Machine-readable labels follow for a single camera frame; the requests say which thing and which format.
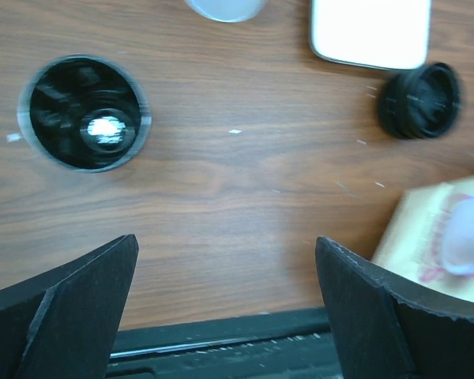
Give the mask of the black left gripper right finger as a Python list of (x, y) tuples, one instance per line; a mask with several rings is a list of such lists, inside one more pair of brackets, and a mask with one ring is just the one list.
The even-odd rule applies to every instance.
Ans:
[(330, 238), (315, 260), (346, 378), (474, 378), (474, 303), (381, 268)]

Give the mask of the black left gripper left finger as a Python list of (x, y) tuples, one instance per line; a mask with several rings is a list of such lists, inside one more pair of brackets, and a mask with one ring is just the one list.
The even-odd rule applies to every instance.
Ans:
[(0, 378), (103, 378), (138, 256), (134, 235), (0, 290)]

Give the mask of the pink cakes paper bag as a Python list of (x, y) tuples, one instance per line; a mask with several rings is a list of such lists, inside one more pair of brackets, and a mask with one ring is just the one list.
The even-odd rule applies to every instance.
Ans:
[(405, 191), (372, 261), (474, 302), (474, 176)]

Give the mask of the black coffee cup stack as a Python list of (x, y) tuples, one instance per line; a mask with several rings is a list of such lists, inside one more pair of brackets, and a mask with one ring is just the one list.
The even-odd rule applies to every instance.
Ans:
[(76, 54), (47, 63), (22, 89), (17, 123), (38, 152), (74, 171), (100, 173), (131, 161), (152, 127), (148, 98), (105, 58)]

